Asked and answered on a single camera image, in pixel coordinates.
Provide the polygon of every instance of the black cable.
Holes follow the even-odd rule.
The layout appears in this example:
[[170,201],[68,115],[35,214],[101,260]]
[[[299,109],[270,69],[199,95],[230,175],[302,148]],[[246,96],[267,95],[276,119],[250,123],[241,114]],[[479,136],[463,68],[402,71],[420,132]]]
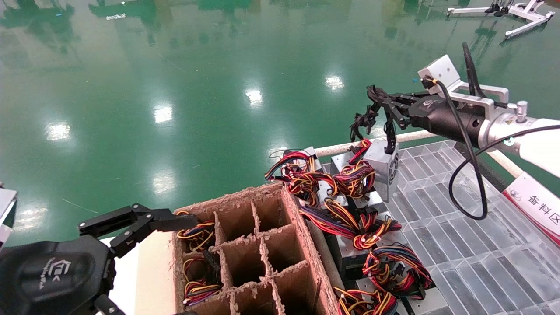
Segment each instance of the black cable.
[[487,98],[478,83],[477,70],[474,67],[473,57],[470,55],[469,45],[466,42],[463,42],[463,55],[465,57],[466,76],[468,78],[470,94],[474,96],[476,91],[481,98]]
[[[528,133],[533,133],[533,132],[539,132],[539,131],[547,131],[547,130],[554,130],[554,129],[560,129],[560,124],[559,125],[553,125],[553,126],[546,126],[546,127],[538,127],[538,128],[532,128],[532,129],[527,129],[527,130],[523,130],[520,132],[516,132],[512,135],[509,136],[505,136],[502,138],[499,138],[497,140],[494,140],[492,142],[490,142],[489,144],[483,146],[480,148],[480,150],[478,150],[474,155],[478,156],[483,152],[486,152],[488,149],[492,148],[493,146],[498,145],[499,143],[508,140],[509,138],[515,138],[515,137],[521,137],[524,136]],[[453,172],[453,175],[451,175],[451,178],[449,179],[449,196],[451,196],[451,201],[453,202],[453,204],[457,205],[457,200],[455,199],[455,197],[453,197],[453,182],[455,181],[455,178],[457,177],[457,175],[459,174],[459,172],[462,170],[463,167],[465,167],[465,165],[468,162],[472,161],[472,157],[468,157],[466,160],[464,160],[461,164],[459,164],[459,166],[457,166],[457,169],[455,169],[455,171]]]
[[482,215],[481,216],[474,216],[474,215],[468,213],[465,209],[463,209],[463,207],[461,207],[461,205],[458,203],[458,201],[453,196],[453,189],[451,188],[452,182],[449,183],[449,196],[451,197],[451,201],[453,202],[455,207],[457,207],[457,209],[459,209],[459,211],[461,211],[464,215],[466,215],[467,217],[469,217],[471,219],[474,219],[474,220],[483,220],[488,215],[488,201],[486,200],[486,189],[484,189],[484,182],[482,181],[482,174],[480,173],[480,168],[478,167],[477,158],[476,158],[476,155],[474,154],[474,151],[473,151],[473,144],[470,141],[469,135],[466,132],[465,125],[463,125],[463,122],[461,121],[461,118],[459,117],[459,113],[457,112],[457,109],[455,108],[455,105],[453,104],[453,100],[449,96],[449,92],[447,91],[447,88],[445,87],[445,84],[443,84],[443,82],[441,82],[439,80],[433,80],[433,83],[440,86],[442,92],[444,93],[445,100],[447,101],[447,104],[451,108],[451,112],[453,113],[453,117],[455,117],[455,121],[459,125],[459,129],[461,130],[461,134],[463,135],[463,140],[465,141],[466,148],[467,148],[467,151],[468,151],[469,156],[470,156],[470,161],[472,161],[472,164],[473,164],[473,167],[474,167],[474,173],[477,176],[477,182],[478,182],[478,187],[480,189],[480,197],[481,197],[481,201],[482,201]]

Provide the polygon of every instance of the metal stand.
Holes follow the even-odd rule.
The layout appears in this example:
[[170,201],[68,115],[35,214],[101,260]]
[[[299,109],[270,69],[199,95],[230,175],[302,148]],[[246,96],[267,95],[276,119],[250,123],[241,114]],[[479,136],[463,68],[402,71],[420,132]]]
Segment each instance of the metal stand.
[[[530,23],[519,27],[512,31],[506,32],[506,39],[510,39],[513,36],[519,35],[523,32],[526,32],[530,29],[533,29],[541,24],[548,22],[556,12],[550,11],[546,15],[541,15],[537,13],[537,9],[543,5],[544,0],[531,0],[528,4],[527,3],[516,3],[511,8],[509,8],[509,13],[515,17],[525,18]],[[486,13],[485,11],[488,8],[448,8],[447,9],[447,16],[452,14],[461,14],[461,13],[483,13],[488,15],[490,13]]]

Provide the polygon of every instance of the sign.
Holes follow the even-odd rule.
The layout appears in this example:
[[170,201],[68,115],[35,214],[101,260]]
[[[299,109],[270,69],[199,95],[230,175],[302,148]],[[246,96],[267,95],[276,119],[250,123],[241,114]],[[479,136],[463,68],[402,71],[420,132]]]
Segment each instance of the sign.
[[560,245],[560,199],[556,195],[525,172],[503,194]]

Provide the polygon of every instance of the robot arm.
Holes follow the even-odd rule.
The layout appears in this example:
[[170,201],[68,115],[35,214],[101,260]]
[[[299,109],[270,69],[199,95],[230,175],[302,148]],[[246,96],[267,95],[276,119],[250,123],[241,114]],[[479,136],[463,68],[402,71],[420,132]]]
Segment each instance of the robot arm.
[[[124,315],[108,298],[115,258],[153,231],[190,229],[197,223],[193,215],[134,204],[80,223],[75,240],[5,248],[0,252],[0,315]],[[111,247],[97,239],[120,229],[125,230]]]
[[[447,55],[435,60],[420,70],[418,74],[422,79],[438,78],[445,85],[474,147],[482,148],[516,132],[560,125],[560,121],[553,119],[528,117],[528,103],[526,101],[519,101],[516,104],[509,103],[509,91],[503,87],[478,86],[477,89],[482,96],[459,93],[459,90],[469,90],[478,83],[461,81],[455,66]],[[401,129],[406,129],[408,126],[419,127],[436,135],[464,142],[460,126],[443,96],[442,89],[439,85],[433,84],[425,84],[424,87],[427,92],[389,95],[383,89],[369,86],[367,88],[368,97],[374,102],[374,105],[368,108],[366,115],[357,115],[357,119],[361,118],[360,126],[371,128],[375,124],[376,110],[383,108],[390,125],[392,125],[391,122],[395,122]],[[497,96],[499,101],[494,101],[485,93]],[[359,124],[354,125],[353,133],[357,133],[361,137],[357,130]],[[386,124],[386,132],[391,127]],[[390,140],[394,136],[390,132],[387,134],[389,141],[387,148],[390,148],[394,146]],[[551,141],[559,138],[560,129],[547,130],[509,138],[494,146],[493,149],[518,155],[560,177],[560,164],[557,163],[560,158],[560,149],[550,145]]]

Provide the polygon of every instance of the black connector plug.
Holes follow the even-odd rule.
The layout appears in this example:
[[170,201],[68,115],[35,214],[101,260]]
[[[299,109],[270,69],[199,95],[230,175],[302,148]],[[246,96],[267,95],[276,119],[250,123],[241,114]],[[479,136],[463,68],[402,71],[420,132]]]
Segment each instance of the black connector plug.
[[424,89],[429,90],[431,89],[435,83],[433,83],[433,78],[430,76],[425,76],[422,78],[422,85],[424,86]]

